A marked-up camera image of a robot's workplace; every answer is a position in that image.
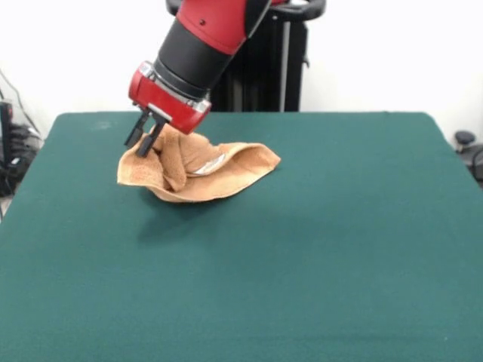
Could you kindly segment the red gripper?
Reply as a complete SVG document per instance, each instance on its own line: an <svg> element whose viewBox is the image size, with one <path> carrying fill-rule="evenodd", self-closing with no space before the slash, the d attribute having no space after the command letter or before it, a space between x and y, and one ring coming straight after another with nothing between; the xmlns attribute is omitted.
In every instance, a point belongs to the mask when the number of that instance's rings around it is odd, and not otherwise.
<svg viewBox="0 0 483 362"><path fill-rule="evenodd" d="M165 122L178 131L192 133L211 110L211 102L206 98L190 100L171 90L162 82L153 65L143 61L132 76L128 97L141 110L141 115L133 126L125 146L132 148L143 135L143 128L149 116L157 117L157 122L141 142L137 156L145 158L158 139Z"/></svg>

